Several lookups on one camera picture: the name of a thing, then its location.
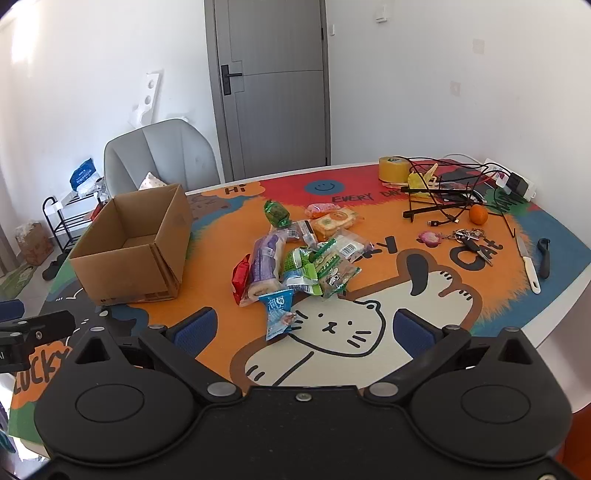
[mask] door handle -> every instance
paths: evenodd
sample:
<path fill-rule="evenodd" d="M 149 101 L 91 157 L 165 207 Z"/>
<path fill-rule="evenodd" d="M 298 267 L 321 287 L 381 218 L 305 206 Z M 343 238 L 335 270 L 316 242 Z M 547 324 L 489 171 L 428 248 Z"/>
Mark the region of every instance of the door handle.
<path fill-rule="evenodd" d="M 230 78 L 241 77 L 242 73 L 230 73 L 229 65 L 222 65 L 222 89 L 224 95 L 232 94 L 232 86 L 230 85 Z"/>

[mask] screw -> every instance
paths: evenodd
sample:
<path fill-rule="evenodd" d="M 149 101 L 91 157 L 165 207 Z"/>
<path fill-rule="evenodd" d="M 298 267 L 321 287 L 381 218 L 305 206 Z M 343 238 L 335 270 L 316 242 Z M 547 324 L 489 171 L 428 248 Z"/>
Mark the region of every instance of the screw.
<path fill-rule="evenodd" d="M 230 382 L 215 382 L 208 386 L 207 392 L 214 397 L 229 397 L 236 392 L 236 385 Z"/>
<path fill-rule="evenodd" d="M 376 397 L 393 397 L 398 393 L 398 387 L 390 382 L 378 382 L 371 385 L 369 391 Z"/>
<path fill-rule="evenodd" d="M 310 401 L 312 400 L 312 395 L 305 392 L 300 392 L 295 396 L 297 401 Z"/>

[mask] white knife handle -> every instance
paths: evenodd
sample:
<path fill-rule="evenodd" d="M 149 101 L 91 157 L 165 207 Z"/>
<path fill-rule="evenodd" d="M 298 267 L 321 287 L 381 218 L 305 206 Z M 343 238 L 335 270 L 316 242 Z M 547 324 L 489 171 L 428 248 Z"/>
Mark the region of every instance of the white knife handle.
<path fill-rule="evenodd" d="M 540 293 L 542 289 L 540 288 L 538 275 L 535 272 L 534 263 L 531 261 L 530 257 L 523 257 L 523 263 L 525 264 L 525 273 L 527 273 L 527 278 L 530 281 L 531 291 L 536 294 Z"/>

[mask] light switch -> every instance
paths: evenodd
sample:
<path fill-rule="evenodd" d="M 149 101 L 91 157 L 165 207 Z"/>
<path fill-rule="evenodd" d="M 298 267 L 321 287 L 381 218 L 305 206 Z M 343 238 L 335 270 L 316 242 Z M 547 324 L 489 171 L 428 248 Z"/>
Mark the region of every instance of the light switch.
<path fill-rule="evenodd" d="M 377 23 L 383 23 L 388 21 L 388 9 L 386 5 L 381 5 L 375 12 L 375 21 Z"/>

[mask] blue smiley face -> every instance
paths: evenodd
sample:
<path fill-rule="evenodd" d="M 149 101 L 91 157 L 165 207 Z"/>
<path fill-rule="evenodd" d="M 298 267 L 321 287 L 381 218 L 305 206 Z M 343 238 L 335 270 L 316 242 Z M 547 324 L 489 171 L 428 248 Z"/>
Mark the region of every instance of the blue smiley face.
<path fill-rule="evenodd" d="M 312 195 L 334 195 L 345 189 L 345 185 L 336 180 L 316 180 L 304 187 Z"/>

